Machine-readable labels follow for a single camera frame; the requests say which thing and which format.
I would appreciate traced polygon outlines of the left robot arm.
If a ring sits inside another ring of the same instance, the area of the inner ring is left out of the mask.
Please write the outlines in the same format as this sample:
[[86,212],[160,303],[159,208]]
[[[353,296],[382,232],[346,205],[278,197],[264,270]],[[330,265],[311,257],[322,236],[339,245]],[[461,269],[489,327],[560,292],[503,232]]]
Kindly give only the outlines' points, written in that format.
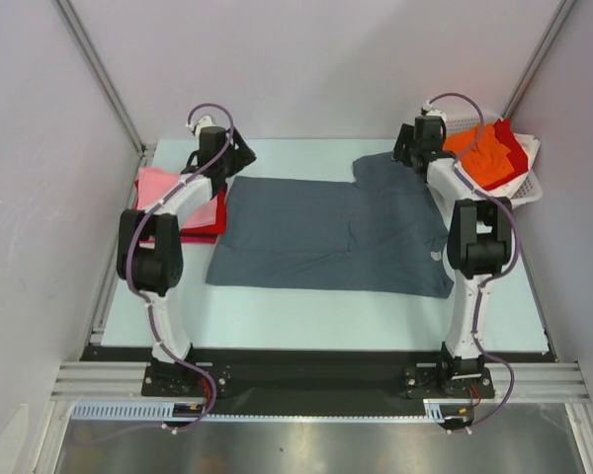
[[117,273],[142,299],[152,335],[143,396],[189,396],[199,385],[212,385],[210,375],[193,363],[176,294],[184,269],[180,230],[226,190],[229,178],[255,160],[235,127],[206,125],[198,133],[198,149],[172,187],[148,206],[121,214]]

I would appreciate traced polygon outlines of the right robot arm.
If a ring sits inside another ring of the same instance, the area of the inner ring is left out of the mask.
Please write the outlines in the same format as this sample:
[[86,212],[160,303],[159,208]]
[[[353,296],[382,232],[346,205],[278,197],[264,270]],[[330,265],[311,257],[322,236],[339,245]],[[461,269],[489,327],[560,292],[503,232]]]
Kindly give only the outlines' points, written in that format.
[[393,150],[393,159],[423,177],[451,212],[446,256],[456,280],[453,317],[436,364],[407,367],[403,380],[411,399],[465,398],[475,388],[491,398],[482,330],[493,283],[517,257],[512,205],[472,181],[456,154],[445,148],[446,137],[445,121],[424,112],[401,127]]

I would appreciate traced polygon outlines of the grey blue t shirt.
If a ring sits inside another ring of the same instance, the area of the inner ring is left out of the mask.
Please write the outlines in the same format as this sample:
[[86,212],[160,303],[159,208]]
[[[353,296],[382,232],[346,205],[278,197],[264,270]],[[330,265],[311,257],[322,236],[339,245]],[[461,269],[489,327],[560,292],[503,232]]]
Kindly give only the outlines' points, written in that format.
[[448,298],[448,230],[424,180],[387,153],[352,172],[351,182],[236,178],[207,283]]

